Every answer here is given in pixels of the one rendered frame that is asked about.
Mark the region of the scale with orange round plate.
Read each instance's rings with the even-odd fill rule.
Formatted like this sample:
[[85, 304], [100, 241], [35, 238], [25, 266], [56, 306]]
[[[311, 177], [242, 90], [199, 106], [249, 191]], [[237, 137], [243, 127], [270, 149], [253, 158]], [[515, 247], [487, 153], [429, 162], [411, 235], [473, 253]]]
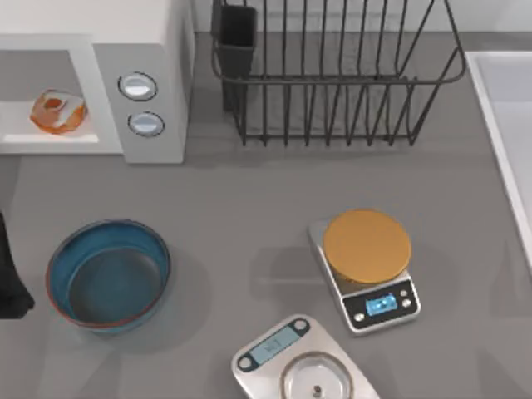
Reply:
[[411, 239], [375, 209], [350, 209], [308, 226], [308, 237], [347, 328], [374, 333], [415, 319], [421, 311], [408, 272]]

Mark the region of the round microwave knob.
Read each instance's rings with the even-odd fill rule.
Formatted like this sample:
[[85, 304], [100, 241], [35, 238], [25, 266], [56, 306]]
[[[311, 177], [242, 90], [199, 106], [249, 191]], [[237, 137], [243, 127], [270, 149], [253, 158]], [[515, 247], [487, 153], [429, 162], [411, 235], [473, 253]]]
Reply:
[[135, 71], [118, 79], [120, 93], [132, 101], [149, 101], [158, 92], [155, 80], [142, 72]]
[[149, 111], [134, 114], [128, 117], [129, 129], [136, 135], [143, 137], [155, 137], [165, 129], [163, 119]]

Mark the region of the black cutlery holder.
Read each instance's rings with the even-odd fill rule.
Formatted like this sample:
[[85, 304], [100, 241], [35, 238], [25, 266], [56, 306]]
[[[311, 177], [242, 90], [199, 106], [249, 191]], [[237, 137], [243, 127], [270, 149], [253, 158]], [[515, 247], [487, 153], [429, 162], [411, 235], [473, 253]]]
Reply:
[[221, 69], [223, 109], [238, 111], [241, 84], [252, 69], [257, 35], [257, 10], [248, 5], [230, 5], [213, 0], [211, 36]]

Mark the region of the silver kitchen scale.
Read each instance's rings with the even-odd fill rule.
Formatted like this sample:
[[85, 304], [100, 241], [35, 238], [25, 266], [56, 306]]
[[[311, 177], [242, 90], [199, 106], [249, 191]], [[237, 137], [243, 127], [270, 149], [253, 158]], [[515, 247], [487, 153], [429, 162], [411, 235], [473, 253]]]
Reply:
[[248, 399], [381, 399], [328, 331], [304, 314], [242, 347], [231, 369]]

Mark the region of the blue bowl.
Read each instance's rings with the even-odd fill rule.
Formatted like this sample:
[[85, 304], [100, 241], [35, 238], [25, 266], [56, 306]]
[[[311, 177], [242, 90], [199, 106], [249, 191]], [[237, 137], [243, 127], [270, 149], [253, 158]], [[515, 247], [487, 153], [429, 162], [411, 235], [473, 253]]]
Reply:
[[169, 248], [155, 230], [131, 219], [103, 219], [61, 241], [45, 284], [50, 304], [68, 322], [122, 334], [157, 313], [172, 271]]

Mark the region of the pale microwave oven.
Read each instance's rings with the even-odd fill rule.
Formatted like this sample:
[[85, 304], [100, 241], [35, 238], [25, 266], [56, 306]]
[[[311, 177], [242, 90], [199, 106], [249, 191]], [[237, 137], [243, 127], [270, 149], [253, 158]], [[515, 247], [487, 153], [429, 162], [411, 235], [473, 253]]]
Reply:
[[[195, 61], [190, 0], [0, 0], [0, 155], [122, 155], [131, 164], [184, 159]], [[151, 76], [158, 92], [132, 101], [121, 76]], [[82, 96], [75, 131], [53, 135], [29, 119], [46, 90]], [[160, 116], [155, 137], [128, 117]]]

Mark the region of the orange and white bread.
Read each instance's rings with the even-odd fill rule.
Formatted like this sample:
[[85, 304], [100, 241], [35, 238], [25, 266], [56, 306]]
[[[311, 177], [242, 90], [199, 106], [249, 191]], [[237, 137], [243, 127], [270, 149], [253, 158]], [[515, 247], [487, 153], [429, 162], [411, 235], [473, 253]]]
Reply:
[[82, 96], [46, 90], [34, 101], [29, 119], [46, 133], [62, 135], [78, 129], [87, 113], [86, 102]]

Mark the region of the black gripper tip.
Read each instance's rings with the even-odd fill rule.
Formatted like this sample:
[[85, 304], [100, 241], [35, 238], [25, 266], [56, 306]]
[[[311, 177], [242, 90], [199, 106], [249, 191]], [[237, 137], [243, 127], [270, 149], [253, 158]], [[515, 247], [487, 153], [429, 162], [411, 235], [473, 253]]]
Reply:
[[35, 301], [20, 279], [0, 212], [0, 320], [21, 319], [34, 309]]

